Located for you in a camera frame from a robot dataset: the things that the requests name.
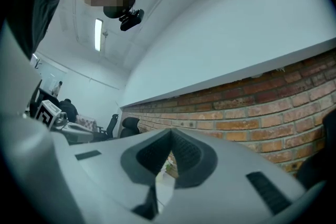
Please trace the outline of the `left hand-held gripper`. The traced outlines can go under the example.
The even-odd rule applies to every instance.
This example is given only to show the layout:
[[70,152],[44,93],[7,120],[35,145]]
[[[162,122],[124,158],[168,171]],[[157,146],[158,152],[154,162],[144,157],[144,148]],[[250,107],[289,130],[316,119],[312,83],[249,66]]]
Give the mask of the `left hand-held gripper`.
[[93,133],[82,125],[68,122],[66,112],[51,101],[42,101],[35,119],[43,123],[49,130],[61,130],[64,127],[64,135],[68,139],[93,139]]

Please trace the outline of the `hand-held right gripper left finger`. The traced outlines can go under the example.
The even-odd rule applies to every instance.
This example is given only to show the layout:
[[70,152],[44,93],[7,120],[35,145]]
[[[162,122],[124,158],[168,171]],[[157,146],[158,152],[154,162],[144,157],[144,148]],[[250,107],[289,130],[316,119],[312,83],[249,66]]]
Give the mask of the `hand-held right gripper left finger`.
[[167,158],[170,130],[105,142],[69,145],[53,132],[59,172],[72,204],[67,220],[172,220],[172,202],[157,208],[155,165]]

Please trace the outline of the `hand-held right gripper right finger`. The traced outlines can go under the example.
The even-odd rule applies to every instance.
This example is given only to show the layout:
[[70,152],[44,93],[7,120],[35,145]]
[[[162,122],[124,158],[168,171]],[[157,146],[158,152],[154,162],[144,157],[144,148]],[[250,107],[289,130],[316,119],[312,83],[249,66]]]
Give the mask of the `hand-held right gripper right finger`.
[[160,224],[298,224],[319,194],[247,147],[172,129],[178,178]]

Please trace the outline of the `tall black headrest chair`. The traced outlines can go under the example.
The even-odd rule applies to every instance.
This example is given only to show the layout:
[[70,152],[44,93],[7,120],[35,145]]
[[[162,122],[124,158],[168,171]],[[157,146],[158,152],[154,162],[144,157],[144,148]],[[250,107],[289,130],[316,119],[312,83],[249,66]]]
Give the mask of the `tall black headrest chair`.
[[104,130],[103,127],[98,126],[98,131],[93,133],[93,142],[101,142],[113,139],[113,130],[118,121],[118,114],[114,114],[108,124],[108,127]]

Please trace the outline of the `large black office chair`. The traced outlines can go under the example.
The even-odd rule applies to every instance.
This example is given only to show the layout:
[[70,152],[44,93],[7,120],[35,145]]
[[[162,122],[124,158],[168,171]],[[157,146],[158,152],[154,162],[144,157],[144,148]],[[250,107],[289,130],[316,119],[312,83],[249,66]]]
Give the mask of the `large black office chair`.
[[129,136],[134,136],[140,134],[138,128],[138,122],[140,119],[134,117],[127,117],[122,122],[122,131],[120,133],[120,138],[125,138]]

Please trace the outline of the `black fabric chair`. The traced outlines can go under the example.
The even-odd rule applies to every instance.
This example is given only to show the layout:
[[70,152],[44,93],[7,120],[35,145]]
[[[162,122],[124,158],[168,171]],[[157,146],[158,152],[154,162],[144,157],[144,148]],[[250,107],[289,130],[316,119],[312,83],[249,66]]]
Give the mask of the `black fabric chair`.
[[297,180],[305,189],[323,180],[336,180],[336,109],[323,118],[322,131],[324,148],[306,159],[297,172]]

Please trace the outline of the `ceiling light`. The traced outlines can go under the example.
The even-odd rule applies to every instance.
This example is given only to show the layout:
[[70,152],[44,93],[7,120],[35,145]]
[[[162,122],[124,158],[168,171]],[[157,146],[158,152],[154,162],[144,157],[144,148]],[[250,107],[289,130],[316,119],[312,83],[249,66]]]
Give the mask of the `ceiling light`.
[[100,19],[95,20],[95,31],[94,31],[94,43],[95,43],[95,50],[101,50],[101,35],[102,35],[102,24],[103,21]]

